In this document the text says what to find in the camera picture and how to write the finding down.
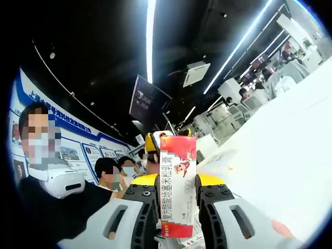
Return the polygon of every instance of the black ceiling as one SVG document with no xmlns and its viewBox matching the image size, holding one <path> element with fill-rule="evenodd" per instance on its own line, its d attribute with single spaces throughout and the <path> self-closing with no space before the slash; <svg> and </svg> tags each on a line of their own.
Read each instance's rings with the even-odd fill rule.
<svg viewBox="0 0 332 249">
<path fill-rule="evenodd" d="M 128 112 L 136 75 L 146 77 L 147 2 L 58 0 L 34 4 L 29 1 L 23 23 L 28 36 L 22 38 L 25 52 L 21 65 L 31 80 L 73 115 L 129 143 L 139 133 Z M 204 95 L 204 90 L 267 0 L 156 2 L 154 84 L 172 96 L 165 112 L 170 111 L 168 117 L 176 125 L 194 106 L 196 109 L 187 121 L 206 111 L 218 98 L 216 89 L 224 81 L 223 77 L 284 3 L 283 0 L 273 1 L 257 28 Z M 228 77 L 240 75 L 280 31 L 273 21 Z M 119 133 L 68 95 L 47 71 L 33 43 L 58 80 L 109 125 L 116 124 Z M 54 59 L 50 59 L 52 52 L 56 54 Z M 201 60 L 211 63 L 206 76 L 191 87 L 183 88 L 186 65 Z"/>
</svg>

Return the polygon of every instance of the white counter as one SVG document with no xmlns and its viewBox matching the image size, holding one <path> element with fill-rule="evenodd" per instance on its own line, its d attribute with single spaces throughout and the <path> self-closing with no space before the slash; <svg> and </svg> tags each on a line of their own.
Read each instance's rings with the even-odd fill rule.
<svg viewBox="0 0 332 249">
<path fill-rule="evenodd" d="M 332 59 L 198 165 L 306 241 L 332 205 Z"/>
</svg>

